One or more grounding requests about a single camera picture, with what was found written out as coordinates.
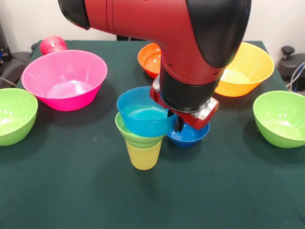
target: pink ball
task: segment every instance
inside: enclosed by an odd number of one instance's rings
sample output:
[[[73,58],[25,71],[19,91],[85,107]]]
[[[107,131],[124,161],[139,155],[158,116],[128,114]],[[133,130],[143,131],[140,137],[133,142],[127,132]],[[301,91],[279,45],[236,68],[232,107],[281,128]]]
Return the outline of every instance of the pink ball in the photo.
[[[67,50],[67,45],[65,41],[58,36],[48,37],[40,44],[40,51],[43,55],[62,50]]]

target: orange bowl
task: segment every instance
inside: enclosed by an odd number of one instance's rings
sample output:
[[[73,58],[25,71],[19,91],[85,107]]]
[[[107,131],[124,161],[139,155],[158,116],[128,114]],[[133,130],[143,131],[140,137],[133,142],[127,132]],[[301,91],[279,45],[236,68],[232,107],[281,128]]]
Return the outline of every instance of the orange bowl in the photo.
[[[226,67],[215,92],[228,97],[246,95],[272,75],[274,66],[267,52],[242,42],[233,61]]]
[[[142,48],[138,55],[141,67],[155,79],[160,74],[161,49],[156,43],[151,43]]]

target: dark blue bowl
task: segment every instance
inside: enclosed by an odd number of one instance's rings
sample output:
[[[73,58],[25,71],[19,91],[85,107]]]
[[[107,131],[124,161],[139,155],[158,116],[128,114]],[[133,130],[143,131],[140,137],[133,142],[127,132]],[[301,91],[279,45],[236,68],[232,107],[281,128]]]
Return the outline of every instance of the dark blue bowl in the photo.
[[[202,140],[209,131],[210,123],[200,130],[196,130],[188,124],[184,124],[184,128],[181,133],[171,130],[167,136],[177,147],[188,148]]]

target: black knob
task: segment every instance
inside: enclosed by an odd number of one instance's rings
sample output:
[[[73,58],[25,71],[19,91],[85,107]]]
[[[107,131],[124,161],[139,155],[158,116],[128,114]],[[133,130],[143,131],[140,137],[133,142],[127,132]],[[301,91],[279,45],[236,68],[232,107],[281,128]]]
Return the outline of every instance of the black knob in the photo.
[[[294,47],[291,47],[291,46],[284,46],[282,48],[282,53],[285,55],[285,56],[290,56],[291,54],[293,54],[295,52],[295,49]]]

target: yellow cup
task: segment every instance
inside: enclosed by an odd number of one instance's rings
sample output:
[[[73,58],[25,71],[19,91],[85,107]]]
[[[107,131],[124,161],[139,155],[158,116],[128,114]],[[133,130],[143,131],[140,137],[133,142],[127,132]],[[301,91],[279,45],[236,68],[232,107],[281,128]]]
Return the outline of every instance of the yellow cup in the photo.
[[[139,170],[153,168],[158,161],[162,140],[155,146],[147,149],[133,147],[126,141],[127,150],[132,165]]]

